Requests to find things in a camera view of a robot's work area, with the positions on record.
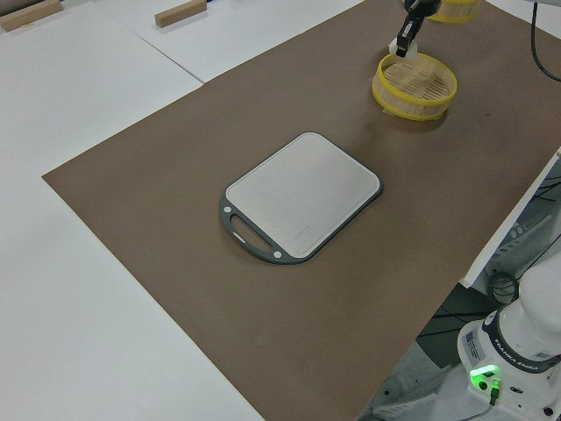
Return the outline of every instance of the brown mat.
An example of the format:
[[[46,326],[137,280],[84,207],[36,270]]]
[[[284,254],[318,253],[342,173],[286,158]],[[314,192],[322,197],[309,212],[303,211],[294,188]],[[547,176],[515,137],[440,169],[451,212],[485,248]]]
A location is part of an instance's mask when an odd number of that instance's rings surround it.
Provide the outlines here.
[[[529,26],[488,4],[420,32],[458,77],[449,114],[383,114],[370,83],[403,19],[397,0],[366,1],[45,175],[267,421],[356,417],[561,144],[561,84],[534,65]],[[538,43],[561,62],[560,41]],[[385,193],[312,260],[267,264],[218,201],[306,131]]]

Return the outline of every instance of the green indicator light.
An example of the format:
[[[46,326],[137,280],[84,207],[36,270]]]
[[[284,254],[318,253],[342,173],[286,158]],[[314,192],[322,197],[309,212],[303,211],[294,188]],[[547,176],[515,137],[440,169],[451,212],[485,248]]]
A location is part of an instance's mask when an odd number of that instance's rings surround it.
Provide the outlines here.
[[[489,366],[484,366],[482,368],[475,368],[474,370],[470,371],[471,377],[477,377],[478,375],[483,375],[486,373],[496,373],[499,368],[493,364]]]

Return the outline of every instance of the white tabletop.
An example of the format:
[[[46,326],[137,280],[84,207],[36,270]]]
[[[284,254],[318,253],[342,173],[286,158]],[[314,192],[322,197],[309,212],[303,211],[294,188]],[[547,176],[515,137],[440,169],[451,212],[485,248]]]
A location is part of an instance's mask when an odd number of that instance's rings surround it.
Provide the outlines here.
[[[80,3],[0,34],[0,419],[259,421],[40,178],[200,86]]]
[[[214,0],[205,12],[159,28],[154,14],[185,0],[95,1],[203,82],[361,2]]]

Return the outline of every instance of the wooden block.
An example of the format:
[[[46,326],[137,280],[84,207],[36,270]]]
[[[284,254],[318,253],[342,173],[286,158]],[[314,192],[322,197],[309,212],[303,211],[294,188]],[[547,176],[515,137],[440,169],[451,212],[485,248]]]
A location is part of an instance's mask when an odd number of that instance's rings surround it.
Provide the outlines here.
[[[22,25],[30,24],[61,10],[62,5],[60,4],[60,0],[45,0],[44,2],[26,7],[21,11],[14,11],[9,15],[2,16],[0,18],[0,26],[2,26],[6,32],[13,31]]]
[[[163,28],[206,10],[207,0],[191,0],[168,11],[158,13],[154,17],[156,18],[156,25]]]

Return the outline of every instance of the bamboo steamer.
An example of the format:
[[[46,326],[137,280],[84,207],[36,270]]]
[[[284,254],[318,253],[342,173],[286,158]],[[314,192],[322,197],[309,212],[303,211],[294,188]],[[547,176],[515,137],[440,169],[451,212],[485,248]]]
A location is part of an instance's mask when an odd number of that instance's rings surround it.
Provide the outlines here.
[[[372,81],[374,98],[385,110],[415,121],[442,117],[457,89],[451,70],[426,54],[412,60],[389,54]]]
[[[481,6],[481,0],[442,0],[437,13],[429,19],[447,24],[467,22],[475,18]]]

